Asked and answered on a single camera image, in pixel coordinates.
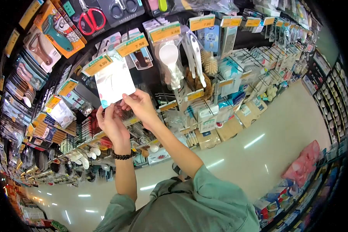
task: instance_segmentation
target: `teal peeler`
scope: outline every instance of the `teal peeler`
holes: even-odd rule
[[[44,35],[50,35],[63,49],[66,51],[72,51],[74,47],[71,42],[63,35],[58,33],[56,29],[54,29],[52,15],[48,15],[48,20],[44,21],[41,25],[41,29],[43,30]]]

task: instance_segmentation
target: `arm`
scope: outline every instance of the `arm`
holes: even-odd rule
[[[132,159],[115,160],[115,185],[118,194],[128,195],[135,202],[137,200],[137,179]]]
[[[114,146],[114,152],[117,155],[130,154],[130,133],[121,122],[116,114],[117,109],[111,104],[105,110],[103,117],[102,106],[97,111],[97,119],[99,127],[106,133]],[[134,202],[137,200],[137,180],[135,178],[135,170],[132,158],[128,160],[115,160],[116,191],[120,195],[128,195]]]
[[[122,109],[133,109],[134,114],[143,122],[144,127],[156,136],[181,170],[191,178],[195,177],[196,172],[204,163],[161,122],[148,93],[137,89],[132,97],[123,94],[121,106]]]
[[[180,169],[194,178],[196,172],[204,164],[202,160],[180,142],[157,116],[149,127]]]

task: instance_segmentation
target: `brown peeler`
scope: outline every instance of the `brown peeler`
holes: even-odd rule
[[[35,40],[37,40],[37,44],[35,47],[33,47],[33,43],[35,42]],[[37,33],[32,40],[29,43],[29,49],[30,51],[32,51],[33,53],[35,53],[36,55],[38,55],[40,57],[40,59],[42,59],[46,65],[51,65],[51,63],[53,62],[52,58],[50,56],[48,56],[48,54],[45,52],[42,44],[41,44],[41,39],[40,39],[40,33]]]

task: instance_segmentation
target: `green sleeve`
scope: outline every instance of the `green sleeve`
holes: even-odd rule
[[[111,232],[135,212],[135,203],[128,195],[115,194],[104,216],[94,232]]]
[[[205,165],[197,171],[193,183],[195,200],[233,220],[233,231],[259,231],[254,206],[240,187],[219,180]]]

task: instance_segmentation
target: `store aisle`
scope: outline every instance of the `store aisle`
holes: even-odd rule
[[[256,138],[259,140],[247,146]],[[315,139],[321,148],[330,145],[319,108],[299,81],[235,138],[195,152],[214,175],[239,185],[254,202],[278,183],[288,165]],[[148,202],[155,184],[175,175],[171,165],[172,161],[167,161],[136,171],[137,209]],[[38,201],[34,201],[39,202],[47,217],[64,224],[71,232],[94,230],[115,193],[114,182],[105,181],[82,183],[79,188],[28,188],[29,198],[37,197]]]

